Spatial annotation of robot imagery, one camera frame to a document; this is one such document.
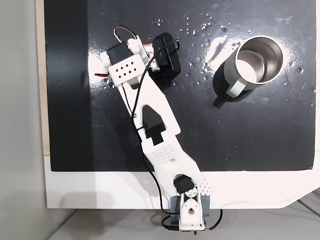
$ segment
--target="gray floor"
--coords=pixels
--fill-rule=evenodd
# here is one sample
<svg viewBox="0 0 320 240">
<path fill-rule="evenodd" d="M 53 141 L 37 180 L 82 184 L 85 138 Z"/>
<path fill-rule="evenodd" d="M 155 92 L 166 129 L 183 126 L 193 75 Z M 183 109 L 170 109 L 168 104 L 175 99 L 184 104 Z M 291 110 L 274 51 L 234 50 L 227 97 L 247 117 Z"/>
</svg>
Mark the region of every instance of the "gray floor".
<svg viewBox="0 0 320 240">
<path fill-rule="evenodd" d="M 320 196 L 310 193 L 302 200 L 320 213 Z M 198 236 L 168 231 L 161 226 L 160 210 L 78 210 L 50 240 L 162 240 L 174 238 L 217 240 L 320 239 L 320 217 L 294 202 L 282 209 L 227 209 L 220 225 Z M 212 210 L 213 225 L 219 210 Z"/>
</svg>

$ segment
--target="wire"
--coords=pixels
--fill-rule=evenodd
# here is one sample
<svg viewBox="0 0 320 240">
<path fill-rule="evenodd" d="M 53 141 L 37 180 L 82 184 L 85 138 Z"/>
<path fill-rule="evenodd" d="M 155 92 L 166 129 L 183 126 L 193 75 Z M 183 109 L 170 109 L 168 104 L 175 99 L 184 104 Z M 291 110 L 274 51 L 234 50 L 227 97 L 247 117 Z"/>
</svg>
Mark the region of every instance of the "wire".
<svg viewBox="0 0 320 240">
<path fill-rule="evenodd" d="M 132 123 L 134 129 L 136 129 L 136 125 L 135 125 L 135 122 L 134 122 L 135 111 L 136 111 L 137 104 L 138 104 L 138 100 L 139 100 L 139 94 L 140 94 L 142 82 L 143 82 L 144 77 L 145 77 L 145 75 L 146 75 L 146 73 L 147 73 L 147 71 L 148 71 L 148 68 L 150 67 L 150 64 L 152 63 L 152 61 L 153 61 L 163 50 L 165 50 L 169 45 L 174 44 L 174 43 L 177 43 L 177 45 L 178 45 L 178 47 L 175 48 L 175 51 L 177 51 L 177 50 L 180 48 L 180 44 L 179 44 L 178 40 L 176 39 L 176 40 L 173 40 L 173 41 L 169 42 L 168 44 L 164 45 L 159 51 L 155 52 L 155 54 L 154 54 L 153 57 L 150 59 L 150 61 L 148 62 L 148 64 L 146 65 L 146 67 L 145 67 L 145 69 L 144 69 L 144 71 L 143 71 L 143 74 L 142 74 L 141 79 L 140 79 L 140 85 L 139 85 L 139 88 L 138 88 L 137 93 L 136 93 L 133 110 L 131 111 L 131 109 L 130 109 L 130 107 L 129 107 L 129 109 L 130 109 L 130 111 L 131 111 L 131 123 Z M 122 85 L 122 88 L 123 88 L 123 91 L 124 91 L 124 97 L 125 97 L 126 103 L 127 103 L 128 106 L 129 106 L 129 101 L 128 101 L 127 94 L 126 94 L 126 91 L 125 91 L 125 88 L 124 88 L 123 85 Z M 144 150 L 143 150 L 141 144 L 140 144 L 140 148 L 141 148 L 141 155 L 142 155 L 142 163 L 143 163 L 143 165 L 145 166 L 145 168 L 147 169 L 147 171 L 151 174 L 151 176 L 152 176 L 152 178 L 154 179 L 155 184 L 156 184 L 156 186 L 157 186 L 157 188 L 158 188 L 159 197 L 160 197 L 160 207 L 161 207 L 162 212 L 165 213 L 165 214 L 169 214 L 169 216 L 170 216 L 170 215 L 178 215 L 178 214 L 180 214 L 180 212 L 169 212 L 169 211 L 164 210 L 164 206 L 163 206 L 163 203 L 162 203 L 163 200 L 162 200 L 162 193 L 161 193 L 160 185 L 159 185 L 158 180 L 156 179 L 155 175 L 153 174 L 153 172 L 151 171 L 151 169 L 148 167 L 148 165 L 147 165 L 147 163 L 146 163 Z"/>
<path fill-rule="evenodd" d="M 315 215 L 317 215 L 320 218 L 320 214 L 317 211 L 313 210 L 311 207 L 309 207 L 307 204 L 305 204 L 303 201 L 298 199 L 297 202 L 300 203 L 305 208 L 309 209 L 311 212 L 313 212 Z"/>
<path fill-rule="evenodd" d="M 161 221 L 161 225 L 165 228 L 165 229 L 168 229 L 168 230 L 171 230 L 171 231 L 179 231 L 179 226 L 173 226 L 173 225 L 166 225 L 165 224 L 165 221 L 170 218 L 170 215 L 168 216 L 165 216 L 162 221 Z"/>
<path fill-rule="evenodd" d="M 223 215 L 223 210 L 220 209 L 220 217 L 219 217 L 218 221 L 216 221 L 216 223 L 212 227 L 206 228 L 206 230 L 210 230 L 211 231 L 211 230 L 215 229 L 219 225 L 219 223 L 221 222 L 222 215 Z"/>
<path fill-rule="evenodd" d="M 116 26 L 116 27 L 113 29 L 113 34 L 114 34 L 115 38 L 118 39 L 118 41 L 119 41 L 120 43 L 122 43 L 123 40 L 119 37 L 119 35 L 118 35 L 118 33 L 117 33 L 117 29 L 127 30 L 128 32 L 130 32 L 130 33 L 133 35 L 134 39 L 138 39 L 138 38 L 137 38 L 137 35 L 136 35 L 133 31 L 131 31 L 129 28 L 127 28 L 127 27 L 125 27 L 125 26 L 122 26 L 122 25 L 119 25 L 119 26 Z"/>
<path fill-rule="evenodd" d="M 95 73 L 94 75 L 100 78 L 107 78 L 110 76 L 109 74 L 104 74 L 104 73 Z"/>
<path fill-rule="evenodd" d="M 129 105 L 129 101 L 128 101 L 128 98 L 127 98 L 127 93 L 126 93 L 126 90 L 125 90 L 125 88 L 124 88 L 124 84 L 123 84 L 123 83 L 122 83 L 122 90 L 123 90 L 123 93 L 124 93 L 124 97 L 125 97 L 125 100 L 126 100 L 126 104 L 128 105 L 128 108 L 129 108 L 130 112 L 132 113 L 131 107 L 130 107 L 130 105 Z"/>
</svg>

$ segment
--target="hole pattern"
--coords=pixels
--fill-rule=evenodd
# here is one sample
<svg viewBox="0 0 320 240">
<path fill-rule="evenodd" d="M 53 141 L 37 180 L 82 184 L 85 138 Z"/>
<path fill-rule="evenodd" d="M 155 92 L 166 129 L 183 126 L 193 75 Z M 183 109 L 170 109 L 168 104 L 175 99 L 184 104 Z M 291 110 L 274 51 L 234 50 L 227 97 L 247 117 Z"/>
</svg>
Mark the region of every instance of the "hole pattern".
<svg viewBox="0 0 320 240">
<path fill-rule="evenodd" d="M 132 68 L 131 68 L 131 70 L 129 70 L 128 72 L 123 72 L 123 76 L 127 76 L 128 74 L 131 74 L 131 73 L 132 73 Z"/>
<path fill-rule="evenodd" d="M 213 191 L 211 190 L 210 184 L 208 183 L 208 181 L 205 178 L 203 178 L 203 180 L 204 180 L 203 184 L 198 186 L 200 195 L 201 196 L 211 196 Z"/>
<path fill-rule="evenodd" d="M 176 157 L 175 150 L 172 149 L 172 147 L 169 148 L 169 145 L 155 149 L 152 152 L 152 155 L 160 162 L 174 160 L 174 158 Z"/>
</svg>

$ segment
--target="wall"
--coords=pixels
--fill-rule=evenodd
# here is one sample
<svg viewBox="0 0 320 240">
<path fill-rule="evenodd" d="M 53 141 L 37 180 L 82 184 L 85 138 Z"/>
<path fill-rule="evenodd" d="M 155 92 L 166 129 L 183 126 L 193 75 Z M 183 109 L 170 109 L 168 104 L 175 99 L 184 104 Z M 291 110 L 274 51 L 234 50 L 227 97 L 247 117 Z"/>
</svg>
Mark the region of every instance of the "wall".
<svg viewBox="0 0 320 240">
<path fill-rule="evenodd" d="M 48 239 L 74 212 L 46 209 L 34 0 L 0 2 L 0 239 Z"/>
</svg>

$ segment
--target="water droplet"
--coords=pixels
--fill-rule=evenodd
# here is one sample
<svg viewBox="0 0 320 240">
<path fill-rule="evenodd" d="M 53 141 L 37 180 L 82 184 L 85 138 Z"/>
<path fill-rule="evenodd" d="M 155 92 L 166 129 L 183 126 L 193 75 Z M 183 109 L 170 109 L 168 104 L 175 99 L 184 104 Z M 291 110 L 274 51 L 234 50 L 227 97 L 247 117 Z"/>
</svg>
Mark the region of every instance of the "water droplet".
<svg viewBox="0 0 320 240">
<path fill-rule="evenodd" d="M 298 70 L 298 73 L 300 73 L 300 74 L 303 74 L 303 73 L 304 73 L 304 69 L 303 69 L 301 66 L 299 66 L 299 67 L 297 68 L 297 70 Z"/>
</svg>

